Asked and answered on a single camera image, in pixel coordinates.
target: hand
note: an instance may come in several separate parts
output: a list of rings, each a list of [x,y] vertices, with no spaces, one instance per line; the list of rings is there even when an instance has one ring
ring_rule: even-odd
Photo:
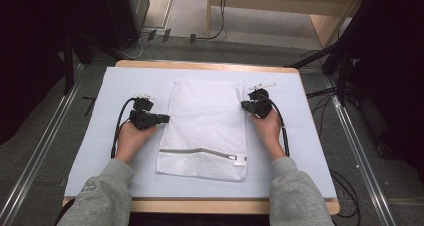
[[[156,126],[138,130],[131,122],[125,123],[118,136],[118,150],[115,158],[129,164],[144,142],[157,130]]]
[[[279,136],[281,122],[277,112],[275,112],[274,109],[271,110],[268,116],[264,119],[261,119],[254,114],[252,114],[251,117],[253,123],[256,125],[256,132],[258,132],[258,135],[271,155],[272,160],[287,157],[280,144]]]

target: white mesh laundry bag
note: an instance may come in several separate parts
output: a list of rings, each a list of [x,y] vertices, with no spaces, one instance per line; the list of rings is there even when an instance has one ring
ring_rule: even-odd
[[[159,173],[241,180],[247,171],[241,82],[177,79],[159,146]]]

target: person's right hand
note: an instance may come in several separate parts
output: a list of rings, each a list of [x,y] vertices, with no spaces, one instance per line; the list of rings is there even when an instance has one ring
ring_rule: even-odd
[[[281,131],[281,122],[277,112],[275,112],[274,109],[271,110],[268,116],[264,119],[261,119],[254,114],[252,114],[251,117],[253,123],[256,125],[256,131],[258,132],[262,143],[268,150],[272,160],[287,157],[280,144],[279,136]]]

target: gray sweatshirt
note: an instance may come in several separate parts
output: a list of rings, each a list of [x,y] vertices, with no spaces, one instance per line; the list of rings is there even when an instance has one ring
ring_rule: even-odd
[[[280,158],[271,166],[271,225],[333,225],[317,187],[292,159]],[[111,159],[99,176],[87,180],[58,225],[127,226],[131,209],[128,185],[133,176],[128,165]]]

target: black equipment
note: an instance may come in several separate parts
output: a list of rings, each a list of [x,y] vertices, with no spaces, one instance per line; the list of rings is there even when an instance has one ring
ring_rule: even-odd
[[[135,99],[133,110],[130,112],[130,121],[140,130],[148,129],[156,124],[169,123],[169,115],[151,114],[153,103],[145,98]]]
[[[265,89],[258,89],[251,92],[250,101],[242,101],[241,107],[251,114],[258,115],[261,119],[266,118],[272,110],[269,94]]]

